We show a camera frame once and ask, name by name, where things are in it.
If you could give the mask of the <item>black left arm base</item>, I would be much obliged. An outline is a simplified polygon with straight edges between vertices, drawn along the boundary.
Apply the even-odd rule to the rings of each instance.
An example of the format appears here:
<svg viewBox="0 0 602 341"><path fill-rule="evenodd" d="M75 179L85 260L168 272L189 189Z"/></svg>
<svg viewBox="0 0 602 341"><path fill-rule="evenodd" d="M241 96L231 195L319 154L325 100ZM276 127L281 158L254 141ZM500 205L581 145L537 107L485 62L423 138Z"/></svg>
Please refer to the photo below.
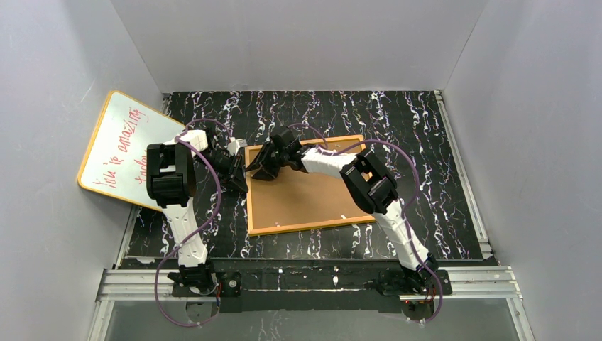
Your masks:
<svg viewBox="0 0 602 341"><path fill-rule="evenodd" d="M172 295L174 297L238 297L241 294L241 279L239 272L216 272L188 276L183 278L180 272L170 272L168 278L173 281Z"/></svg>

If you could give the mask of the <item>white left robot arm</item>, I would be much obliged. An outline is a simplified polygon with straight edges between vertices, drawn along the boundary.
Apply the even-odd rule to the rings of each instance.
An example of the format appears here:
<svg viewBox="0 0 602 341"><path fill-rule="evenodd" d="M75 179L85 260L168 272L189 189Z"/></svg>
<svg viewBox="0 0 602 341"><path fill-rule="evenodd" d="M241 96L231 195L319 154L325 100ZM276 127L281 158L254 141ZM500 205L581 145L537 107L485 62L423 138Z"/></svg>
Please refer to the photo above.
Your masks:
<svg viewBox="0 0 602 341"><path fill-rule="evenodd" d="M220 188L246 193L245 139L229 137L220 146L211 130L183 131L172 141L150 144L146 149L146 189L166 216L177 247L179 267L196 268L207 262L207 245L202 241L193 208L197 190L194 157L201 155L207 170Z"/></svg>

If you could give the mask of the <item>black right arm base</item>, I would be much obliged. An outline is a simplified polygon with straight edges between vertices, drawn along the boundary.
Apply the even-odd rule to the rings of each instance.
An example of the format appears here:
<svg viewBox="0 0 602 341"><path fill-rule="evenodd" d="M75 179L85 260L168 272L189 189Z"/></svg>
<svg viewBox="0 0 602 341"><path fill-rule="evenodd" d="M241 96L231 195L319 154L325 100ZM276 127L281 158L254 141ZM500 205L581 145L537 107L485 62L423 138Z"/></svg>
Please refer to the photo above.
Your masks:
<svg viewBox="0 0 602 341"><path fill-rule="evenodd" d="M373 287L383 296L410 296L406 303L434 303L441 295L453 293L451 280L447 271L436 270L434 275L421 269L393 269L381 271Z"/></svg>

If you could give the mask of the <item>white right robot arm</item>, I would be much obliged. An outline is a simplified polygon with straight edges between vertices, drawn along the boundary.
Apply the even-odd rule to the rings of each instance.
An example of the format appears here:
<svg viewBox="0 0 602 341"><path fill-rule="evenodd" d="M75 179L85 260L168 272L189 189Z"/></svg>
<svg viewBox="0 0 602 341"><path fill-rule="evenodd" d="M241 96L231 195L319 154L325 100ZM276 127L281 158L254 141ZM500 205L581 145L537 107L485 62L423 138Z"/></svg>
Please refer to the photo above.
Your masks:
<svg viewBox="0 0 602 341"><path fill-rule="evenodd" d="M290 128L284 127L261 146L246 170L256 180L271 181L284 167L342 180L356 206L374 217L386 233L400 265L415 272L434 273L437 263L432 253L417 240L406 218L407 209L417 196L400 199L396 179L372 150L366 148L356 154L349 148L330 151L318 144L301 142Z"/></svg>

